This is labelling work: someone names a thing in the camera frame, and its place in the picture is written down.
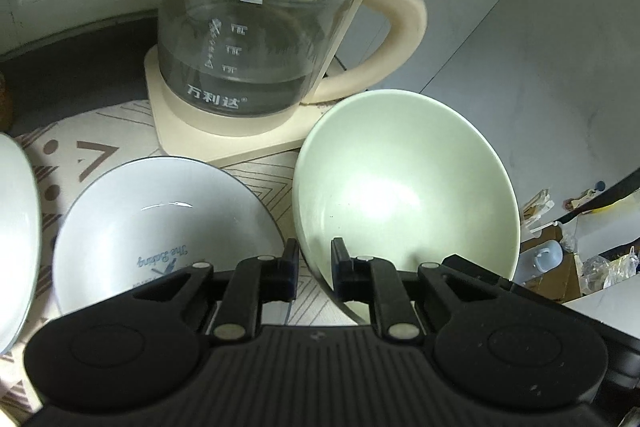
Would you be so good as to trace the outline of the light green bowl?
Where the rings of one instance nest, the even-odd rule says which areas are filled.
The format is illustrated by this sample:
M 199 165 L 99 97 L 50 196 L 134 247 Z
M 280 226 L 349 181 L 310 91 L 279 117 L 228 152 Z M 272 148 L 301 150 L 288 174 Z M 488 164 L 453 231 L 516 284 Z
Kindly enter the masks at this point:
M 500 157 L 467 119 L 425 95 L 369 91 L 325 113 L 299 151 L 292 210 L 327 294 L 335 237 L 352 257 L 401 271 L 459 255 L 510 280 L 518 264 L 520 213 Z

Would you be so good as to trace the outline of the white bakery plate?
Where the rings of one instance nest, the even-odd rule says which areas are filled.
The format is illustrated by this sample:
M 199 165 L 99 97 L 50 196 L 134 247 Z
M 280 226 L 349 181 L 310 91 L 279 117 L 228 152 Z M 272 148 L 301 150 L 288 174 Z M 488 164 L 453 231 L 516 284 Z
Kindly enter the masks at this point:
M 88 186 L 66 213 L 52 259 L 64 314 L 205 261 L 229 271 L 278 257 L 284 239 L 241 181 L 181 157 L 127 162 Z

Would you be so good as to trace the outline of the cream kettle base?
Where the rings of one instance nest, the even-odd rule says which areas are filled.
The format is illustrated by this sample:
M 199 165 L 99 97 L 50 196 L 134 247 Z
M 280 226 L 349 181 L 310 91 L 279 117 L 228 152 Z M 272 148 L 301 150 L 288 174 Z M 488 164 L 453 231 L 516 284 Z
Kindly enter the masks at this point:
M 160 75 L 157 47 L 144 57 L 144 72 L 160 148 L 216 167 L 300 147 L 330 103 L 299 105 L 281 115 L 257 119 L 219 117 L 186 106 Z

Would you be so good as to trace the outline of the patterned table mat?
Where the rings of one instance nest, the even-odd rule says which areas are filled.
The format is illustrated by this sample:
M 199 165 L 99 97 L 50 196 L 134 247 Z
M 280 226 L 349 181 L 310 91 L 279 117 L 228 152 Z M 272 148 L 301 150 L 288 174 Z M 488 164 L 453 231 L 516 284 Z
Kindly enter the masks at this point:
M 17 135 L 38 182 L 42 246 L 35 299 L 20 337 L 1 355 L 1 410 L 21 425 L 41 407 L 24 371 L 27 341 L 43 324 L 60 316 L 52 295 L 52 253 L 63 217 L 92 181 L 125 162 L 164 155 L 152 123 L 149 101 L 133 101 L 68 117 Z M 298 150 L 270 155 L 226 168 L 264 202 L 285 237 L 292 237 L 291 190 Z M 288 324 L 355 325 L 332 303 L 300 260 L 297 299 Z

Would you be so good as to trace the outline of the white plate at left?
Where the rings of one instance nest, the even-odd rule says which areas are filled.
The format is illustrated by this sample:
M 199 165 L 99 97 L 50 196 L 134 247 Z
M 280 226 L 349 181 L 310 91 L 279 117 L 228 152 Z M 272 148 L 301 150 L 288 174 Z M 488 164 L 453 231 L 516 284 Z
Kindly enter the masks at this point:
M 26 321 L 41 251 L 39 191 L 24 150 L 1 137 L 1 351 L 11 350 Z

